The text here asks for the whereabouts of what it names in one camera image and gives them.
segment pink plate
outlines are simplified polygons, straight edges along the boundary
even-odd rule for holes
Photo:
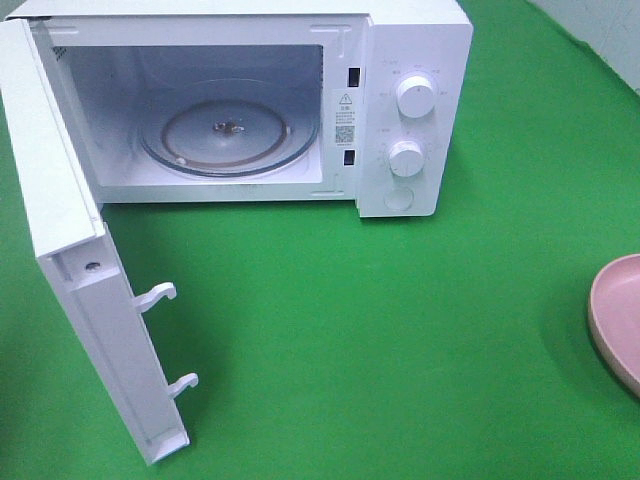
[[[640,396],[640,254],[600,270],[589,297],[589,326],[613,371]]]

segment timer knob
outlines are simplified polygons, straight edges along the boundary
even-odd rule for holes
[[[416,142],[396,143],[389,151],[389,167],[398,177],[411,177],[424,167],[424,154]]]

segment glass turntable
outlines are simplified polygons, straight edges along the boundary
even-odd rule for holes
[[[251,79],[203,81],[146,102],[139,140],[155,160],[207,177],[267,172],[298,158],[319,128],[304,92]]]

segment power knob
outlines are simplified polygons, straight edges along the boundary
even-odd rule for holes
[[[420,118],[433,110],[437,87],[424,75],[405,78],[396,89],[398,110],[405,117]]]

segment white wall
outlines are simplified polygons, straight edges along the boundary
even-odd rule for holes
[[[0,19],[13,12],[24,0],[0,0]]]
[[[584,40],[640,95],[640,0],[529,0]]]

